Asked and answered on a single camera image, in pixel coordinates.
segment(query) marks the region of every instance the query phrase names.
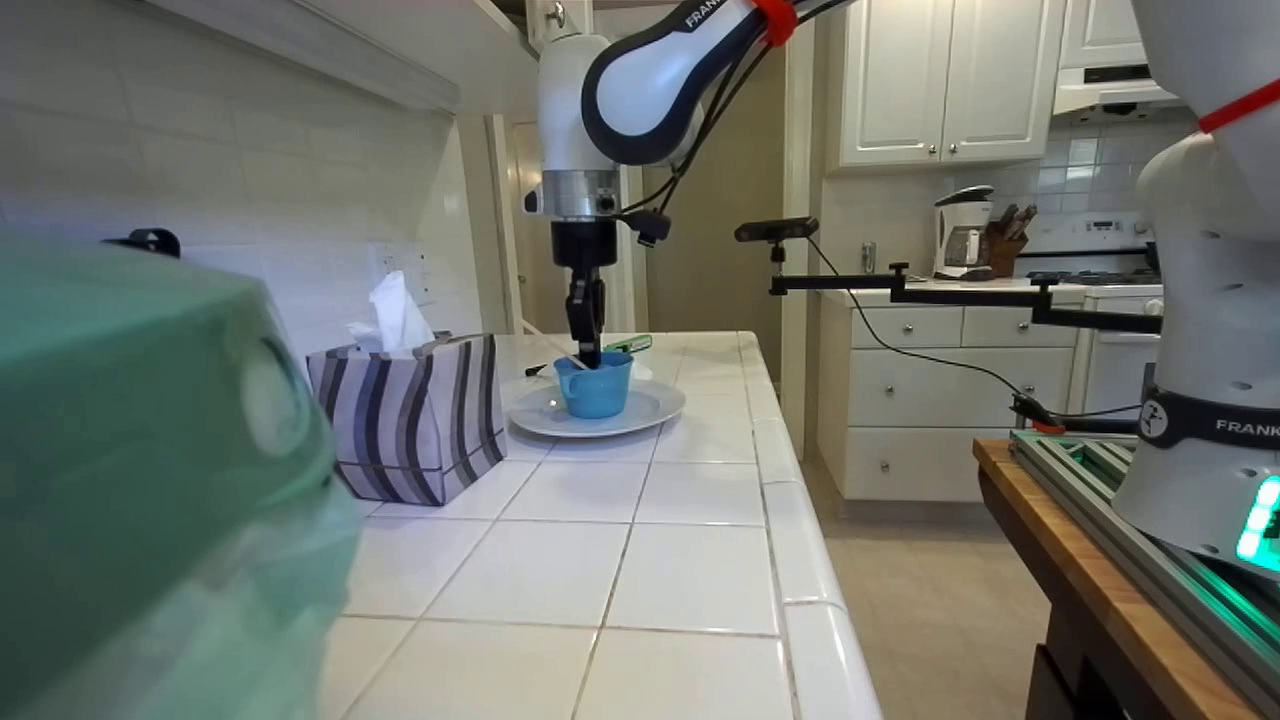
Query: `black cable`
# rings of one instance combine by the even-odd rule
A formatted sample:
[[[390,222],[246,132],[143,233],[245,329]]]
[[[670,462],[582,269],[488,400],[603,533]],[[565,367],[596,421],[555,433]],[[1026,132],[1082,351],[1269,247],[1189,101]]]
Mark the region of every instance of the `black cable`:
[[[647,205],[661,202],[661,196],[665,196],[661,208],[667,208],[667,202],[670,202],[670,192],[678,190],[678,178],[687,174],[695,149],[700,149],[704,137],[711,132],[709,124],[721,122],[721,115],[711,115],[711,109],[722,104],[722,94],[727,94],[734,68],[741,68],[741,60],[730,60],[730,64],[721,74],[721,83],[717,83],[717,94],[711,94],[711,101],[709,101],[709,114],[704,114],[704,124],[695,128],[695,140],[687,145],[687,157],[670,170],[670,178],[667,178],[657,192],[647,192],[647,196],[640,196],[637,205],[618,208],[618,215],[627,215],[627,214],[637,214],[637,208],[647,208]]]
[[[841,9],[841,5],[846,5],[846,0],[829,0],[829,5],[795,15],[795,23],[806,23],[811,15],[833,13],[833,9]],[[684,159],[670,170],[670,178],[667,178],[657,192],[647,192],[644,202],[618,208],[618,215],[640,214],[640,208],[647,208],[651,202],[661,202],[657,214],[665,214],[665,208],[670,205],[670,196],[676,196],[684,174],[691,170],[695,152],[704,149],[704,140],[711,137],[711,128],[721,124],[721,115],[727,114],[727,104],[734,101],[734,94],[748,83],[748,77],[761,68],[761,60],[762,60],[767,53],[773,53],[773,50],[762,44],[762,50],[748,60],[743,74],[734,74],[741,60],[722,68],[722,77],[721,77],[721,83],[717,83],[717,96],[709,101],[709,115],[704,115],[704,124],[695,128]]]
[[[841,276],[841,269],[833,266],[833,258],[806,238],[806,247],[829,266],[833,276]],[[962,367],[962,371],[975,371],[975,376],[988,376],[995,385],[1003,385],[1011,397],[1025,397],[1025,389],[1017,389],[1009,376],[985,367],[985,363],[959,363],[959,362],[942,362],[942,357],[925,357],[925,351],[907,351],[907,349],[896,349],[889,346],[874,324],[869,322],[865,303],[855,302],[852,289],[845,289],[845,297],[852,302],[855,318],[865,322],[865,329],[871,334],[871,342],[896,357],[910,357],[910,362],[925,362],[925,363],[942,363],[942,367]]]
[[[1074,417],[1121,417],[1121,411],[1135,411],[1144,404],[1116,404],[1116,410],[1097,410],[1097,411],[1074,411]]]

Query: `drawer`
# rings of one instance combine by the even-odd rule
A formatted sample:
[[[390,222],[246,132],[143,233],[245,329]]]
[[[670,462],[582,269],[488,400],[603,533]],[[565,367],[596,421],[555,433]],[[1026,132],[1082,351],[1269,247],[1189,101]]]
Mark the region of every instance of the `drawer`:
[[[1161,318],[1161,297],[1099,297],[1091,302],[1091,314],[1124,314],[1124,318]],[[1161,334],[1091,334],[1097,342],[1121,342],[1121,346],[1161,346]]]
[[[1032,324],[1032,308],[962,308],[962,346],[1074,346],[1074,329]]]
[[[959,308],[903,308],[903,303],[865,308],[874,336],[865,329],[855,308],[846,314],[852,314],[846,318],[852,349],[878,349],[874,336],[899,349],[959,346]]]
[[[1091,346],[1082,411],[1138,404],[1147,363],[1156,363],[1156,346]]]
[[[845,502],[975,503],[975,438],[1009,438],[1009,428],[852,428],[841,493]]]
[[[1067,400],[1071,349],[927,349],[927,357],[992,367],[1047,410]],[[852,351],[846,371],[846,426],[1011,426],[1011,394],[962,367]]]

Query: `tissue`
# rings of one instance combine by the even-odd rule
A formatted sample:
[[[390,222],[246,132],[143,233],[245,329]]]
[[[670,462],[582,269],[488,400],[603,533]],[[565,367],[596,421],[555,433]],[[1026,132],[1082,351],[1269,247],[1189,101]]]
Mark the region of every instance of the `tissue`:
[[[410,303],[405,273],[389,273],[372,294],[366,303],[375,314],[375,336],[389,357],[406,357],[410,349],[430,342],[430,324]]]

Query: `green object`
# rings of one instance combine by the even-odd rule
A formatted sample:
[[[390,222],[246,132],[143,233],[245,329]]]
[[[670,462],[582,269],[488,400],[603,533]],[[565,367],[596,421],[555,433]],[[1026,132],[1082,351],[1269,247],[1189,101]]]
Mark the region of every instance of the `green object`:
[[[278,715],[352,544],[257,282],[0,238],[0,715]]]
[[[615,342],[615,346],[603,346],[603,349],[615,349],[615,351],[647,351],[651,349],[651,336],[644,334],[644,336],[627,336],[627,342]]]
[[[1256,487],[1243,533],[1234,541],[1234,555],[1256,570],[1280,573],[1280,478],[1269,478]]]

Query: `floor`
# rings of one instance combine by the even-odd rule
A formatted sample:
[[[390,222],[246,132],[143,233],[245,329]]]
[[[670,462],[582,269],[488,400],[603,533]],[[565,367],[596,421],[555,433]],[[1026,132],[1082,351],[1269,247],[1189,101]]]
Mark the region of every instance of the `floor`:
[[[883,715],[1025,715],[1047,602],[985,508],[852,519],[806,485]]]

